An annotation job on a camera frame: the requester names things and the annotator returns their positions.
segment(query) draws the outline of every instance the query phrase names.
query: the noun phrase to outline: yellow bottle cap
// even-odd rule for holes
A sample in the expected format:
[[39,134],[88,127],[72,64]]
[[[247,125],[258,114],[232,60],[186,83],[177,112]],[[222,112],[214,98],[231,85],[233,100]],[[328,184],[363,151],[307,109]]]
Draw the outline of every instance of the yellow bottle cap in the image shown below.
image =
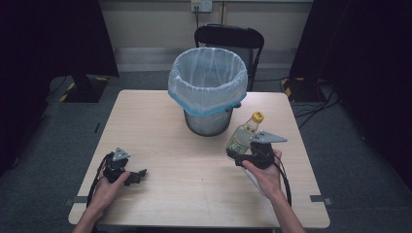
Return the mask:
[[264,119],[264,115],[261,112],[254,112],[254,114],[252,115],[252,121],[254,123],[261,123]]

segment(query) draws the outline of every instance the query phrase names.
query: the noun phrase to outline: bottle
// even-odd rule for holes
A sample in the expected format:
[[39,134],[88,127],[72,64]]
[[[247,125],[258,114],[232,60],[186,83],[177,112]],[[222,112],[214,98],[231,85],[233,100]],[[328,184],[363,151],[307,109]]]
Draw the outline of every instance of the bottle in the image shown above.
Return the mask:
[[226,146],[226,154],[233,158],[236,154],[245,154],[251,147],[251,137],[258,131],[258,125],[263,121],[261,112],[254,112],[252,117],[243,125],[239,125]]

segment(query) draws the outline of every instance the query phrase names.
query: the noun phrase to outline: person's right hand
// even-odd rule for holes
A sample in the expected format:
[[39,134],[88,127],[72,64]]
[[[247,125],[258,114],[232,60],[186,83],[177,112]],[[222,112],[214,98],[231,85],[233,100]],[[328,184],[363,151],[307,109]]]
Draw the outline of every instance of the person's right hand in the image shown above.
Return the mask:
[[[282,157],[282,152],[280,150],[273,150],[273,152],[279,158]],[[280,164],[279,159],[276,157],[275,162],[278,165]],[[242,164],[256,177],[257,184],[266,197],[270,199],[271,196],[282,192],[280,172],[274,165],[270,165],[268,168],[261,170],[248,160],[244,160]]]

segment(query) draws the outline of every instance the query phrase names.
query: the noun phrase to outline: table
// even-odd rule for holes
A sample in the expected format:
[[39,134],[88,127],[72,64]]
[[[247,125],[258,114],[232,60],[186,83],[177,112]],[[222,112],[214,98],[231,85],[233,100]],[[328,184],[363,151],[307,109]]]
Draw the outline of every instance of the table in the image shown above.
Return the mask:
[[[326,228],[329,218],[312,167],[283,93],[249,92],[233,110],[229,127],[215,137],[192,133],[182,108],[165,90],[123,90],[115,103],[79,190],[87,196],[104,155],[120,147],[131,154],[126,170],[148,169],[138,184],[123,186],[98,222],[167,227],[278,227],[270,202],[234,161],[225,146],[235,128],[254,111],[264,113],[259,129],[288,138],[272,146],[283,152],[292,208],[304,227]],[[75,203],[76,224],[86,204]]]

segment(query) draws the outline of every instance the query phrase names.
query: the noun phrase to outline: forearm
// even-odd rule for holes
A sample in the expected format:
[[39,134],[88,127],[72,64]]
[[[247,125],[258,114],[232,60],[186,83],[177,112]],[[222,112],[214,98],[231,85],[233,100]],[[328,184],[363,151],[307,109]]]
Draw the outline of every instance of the forearm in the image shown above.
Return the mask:
[[100,219],[101,213],[93,208],[87,208],[82,217],[79,220],[79,223],[76,225],[73,233],[78,232],[91,232],[94,226],[94,223]]
[[282,232],[306,232],[282,191],[273,193],[268,196],[268,198],[272,203],[273,210],[281,225]]

